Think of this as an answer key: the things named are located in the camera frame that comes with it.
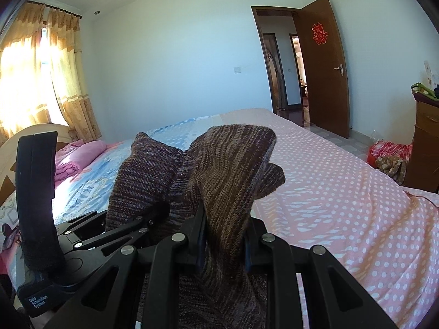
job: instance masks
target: pink polka dot bedsheet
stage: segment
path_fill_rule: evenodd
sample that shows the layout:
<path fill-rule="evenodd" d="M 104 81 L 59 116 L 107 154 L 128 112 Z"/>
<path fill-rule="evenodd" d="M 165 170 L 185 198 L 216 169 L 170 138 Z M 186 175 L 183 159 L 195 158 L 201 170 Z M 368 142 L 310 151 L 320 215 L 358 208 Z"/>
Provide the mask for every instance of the pink polka dot bedsheet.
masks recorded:
<path fill-rule="evenodd" d="M 276 132 L 271 162 L 283 168 L 286 182 L 256 201 L 252 215 L 291 245 L 328 248 L 399 328 L 415 328 L 439 294 L 439 195 L 400 187 L 268 110 L 221 118 Z"/>

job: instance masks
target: wooden door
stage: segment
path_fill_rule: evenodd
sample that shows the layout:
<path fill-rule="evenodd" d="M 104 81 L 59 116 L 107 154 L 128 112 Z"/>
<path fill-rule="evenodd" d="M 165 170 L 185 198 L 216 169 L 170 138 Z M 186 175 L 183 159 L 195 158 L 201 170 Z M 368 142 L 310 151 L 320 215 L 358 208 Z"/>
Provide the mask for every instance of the wooden door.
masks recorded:
<path fill-rule="evenodd" d="M 271 84 L 273 87 L 271 88 L 271 102 L 273 103 L 273 112 L 275 113 L 279 108 L 279 81 L 277 80 L 277 70 L 274 65 L 273 56 L 267 50 L 268 53 L 268 68 L 269 68 L 269 77 L 271 78 Z"/>
<path fill-rule="evenodd" d="M 329 0 L 293 13 L 308 87 L 309 120 L 349 137 L 349 90 L 339 28 Z"/>
<path fill-rule="evenodd" d="M 284 72 L 282 70 L 282 61 L 280 60 L 279 47 L 277 46 L 276 35 L 274 33 L 264 33 L 263 34 L 264 45 L 267 50 L 268 60 L 272 60 L 277 79 L 277 103 L 276 110 L 285 109 L 288 105 L 287 102 L 287 91 L 285 86 Z"/>

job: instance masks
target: yellow curtain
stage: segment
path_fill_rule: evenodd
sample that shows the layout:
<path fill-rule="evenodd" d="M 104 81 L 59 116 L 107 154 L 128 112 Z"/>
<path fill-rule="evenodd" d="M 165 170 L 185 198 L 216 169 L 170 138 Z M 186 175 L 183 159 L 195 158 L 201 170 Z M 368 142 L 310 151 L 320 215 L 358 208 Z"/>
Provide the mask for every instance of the yellow curtain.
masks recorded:
<path fill-rule="evenodd" d="M 47 19 L 50 73 L 61 113 L 73 138 L 85 142 L 101 136 L 83 75 L 79 17 L 51 9 Z"/>
<path fill-rule="evenodd" d="M 44 7 L 27 2 L 0 45 L 0 146 L 23 128 L 50 122 L 38 56 Z"/>

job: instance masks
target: window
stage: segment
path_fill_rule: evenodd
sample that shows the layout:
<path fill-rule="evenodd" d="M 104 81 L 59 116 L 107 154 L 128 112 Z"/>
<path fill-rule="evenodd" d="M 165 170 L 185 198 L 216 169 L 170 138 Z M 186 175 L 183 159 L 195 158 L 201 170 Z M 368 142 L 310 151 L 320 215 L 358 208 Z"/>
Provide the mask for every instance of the window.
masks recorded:
<path fill-rule="evenodd" d="M 61 114 L 61 111 L 59 110 L 58 101 L 56 100 L 55 91 L 52 84 L 52 77 L 50 76 L 49 40 L 47 39 L 46 28 L 43 28 L 39 54 L 41 60 L 41 79 L 45 92 L 47 109 L 49 110 L 50 120 L 54 124 L 68 126 L 67 122 Z"/>

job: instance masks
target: paper on wall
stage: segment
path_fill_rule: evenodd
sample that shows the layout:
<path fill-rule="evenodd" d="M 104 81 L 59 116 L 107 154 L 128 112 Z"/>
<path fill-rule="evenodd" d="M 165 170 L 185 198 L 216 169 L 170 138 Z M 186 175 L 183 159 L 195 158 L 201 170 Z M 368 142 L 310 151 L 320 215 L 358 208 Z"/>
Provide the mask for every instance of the paper on wall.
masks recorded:
<path fill-rule="evenodd" d="M 427 87 L 430 89 L 435 89 L 439 85 L 439 73 L 438 71 L 433 72 L 432 68 L 430 66 L 430 62 L 426 60 L 424 62 L 425 65 L 425 71 L 427 73 Z"/>

